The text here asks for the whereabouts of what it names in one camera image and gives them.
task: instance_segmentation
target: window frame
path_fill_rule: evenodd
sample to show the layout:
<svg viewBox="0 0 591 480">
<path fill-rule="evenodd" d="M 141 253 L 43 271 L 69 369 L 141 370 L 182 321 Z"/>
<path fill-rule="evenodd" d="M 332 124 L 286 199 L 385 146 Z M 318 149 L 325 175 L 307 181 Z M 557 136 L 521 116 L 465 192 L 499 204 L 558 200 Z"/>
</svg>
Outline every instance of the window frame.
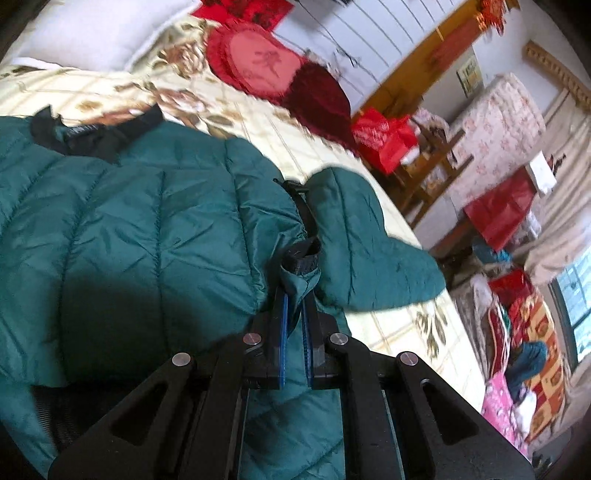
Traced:
<svg viewBox="0 0 591 480">
<path fill-rule="evenodd" d="M 554 301 L 554 305 L 558 310 L 558 321 L 560 322 L 560 327 L 564 336 L 564 343 L 566 344 L 566 358 L 569 361 L 570 371 L 574 372 L 574 370 L 579 365 L 577 340 L 574 336 L 574 329 L 576 326 L 573 326 L 570 323 L 569 310 L 566 307 L 566 302 L 564 301 L 562 290 L 560 289 L 557 279 L 554 279 L 550 283 L 550 294 L 552 295 L 552 300 Z M 577 322 L 577 325 L 580 325 L 582 322 L 584 322 L 589 317 L 590 313 L 591 312 L 588 312 L 585 316 L 583 316 L 583 318 Z"/>
</svg>

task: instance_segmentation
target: red paper decoration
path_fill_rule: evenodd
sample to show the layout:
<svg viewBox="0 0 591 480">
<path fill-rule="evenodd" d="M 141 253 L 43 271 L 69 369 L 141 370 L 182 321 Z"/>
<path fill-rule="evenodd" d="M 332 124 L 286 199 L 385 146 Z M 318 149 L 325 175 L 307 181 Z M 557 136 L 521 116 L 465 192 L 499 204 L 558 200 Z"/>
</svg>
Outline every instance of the red paper decoration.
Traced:
<svg viewBox="0 0 591 480">
<path fill-rule="evenodd" d="M 487 25 L 494 25 L 499 35 L 505 33 L 505 0 L 482 0 L 482 16 Z"/>
</svg>

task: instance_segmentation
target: screw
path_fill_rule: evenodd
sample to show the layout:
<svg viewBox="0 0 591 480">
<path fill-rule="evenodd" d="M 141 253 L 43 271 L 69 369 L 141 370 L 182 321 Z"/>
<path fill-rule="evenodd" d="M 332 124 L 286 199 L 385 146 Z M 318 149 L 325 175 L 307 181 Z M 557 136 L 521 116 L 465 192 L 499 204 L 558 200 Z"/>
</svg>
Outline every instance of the screw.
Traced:
<svg viewBox="0 0 591 480">
<path fill-rule="evenodd" d="M 191 361 L 191 355 L 189 355 L 188 353 L 184 353 L 184 352 L 177 353 L 173 357 L 173 364 L 176 365 L 177 367 L 184 367 L 190 361 Z"/>
<path fill-rule="evenodd" d="M 400 361 L 404 365 L 408 365 L 409 367 L 414 367 L 418 363 L 418 357 L 417 357 L 416 353 L 404 352 L 400 355 Z"/>
<path fill-rule="evenodd" d="M 344 333 L 333 333 L 330 336 L 330 341 L 335 345 L 344 345 L 349 341 L 349 337 L 347 337 Z"/>
<path fill-rule="evenodd" d="M 242 341 L 247 345 L 258 345 L 261 343 L 261 336 L 258 333 L 247 333 L 244 337 L 242 337 Z"/>
</svg>

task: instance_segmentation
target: curtain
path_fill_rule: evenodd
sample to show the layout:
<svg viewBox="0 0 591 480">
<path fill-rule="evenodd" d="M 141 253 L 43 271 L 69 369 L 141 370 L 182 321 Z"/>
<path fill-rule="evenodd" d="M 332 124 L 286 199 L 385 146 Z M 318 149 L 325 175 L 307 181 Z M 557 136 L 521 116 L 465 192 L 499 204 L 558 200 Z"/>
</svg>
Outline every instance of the curtain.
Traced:
<svg viewBox="0 0 591 480">
<path fill-rule="evenodd" d="M 552 193 L 536 198 L 532 207 L 542 225 L 539 238 L 515 252 L 537 285 L 551 282 L 591 245 L 591 115 L 578 108 L 565 90 L 545 121 L 547 130 L 539 150 L 546 157 L 566 154 L 566 159 Z M 563 408 L 530 446 L 530 453 L 564 433 L 587 412 L 591 404 L 591 355 L 572 375 L 567 372 L 565 388 Z"/>
<path fill-rule="evenodd" d="M 551 282 L 591 245 L 591 115 L 565 91 L 546 120 L 535 151 L 555 158 L 565 154 L 566 160 L 557 186 L 532 207 L 542 225 L 540 236 L 514 252 L 536 285 Z"/>
</svg>

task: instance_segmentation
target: window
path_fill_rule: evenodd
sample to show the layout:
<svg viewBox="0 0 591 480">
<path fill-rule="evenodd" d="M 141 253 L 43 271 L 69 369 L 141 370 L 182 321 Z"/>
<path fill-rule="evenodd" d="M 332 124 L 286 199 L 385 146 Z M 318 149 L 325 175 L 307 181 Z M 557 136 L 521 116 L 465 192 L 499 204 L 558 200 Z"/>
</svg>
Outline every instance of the window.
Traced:
<svg viewBox="0 0 591 480">
<path fill-rule="evenodd" d="M 580 362 L 591 353 L 591 249 L 558 276 L 557 287 L 568 312 Z"/>
</svg>

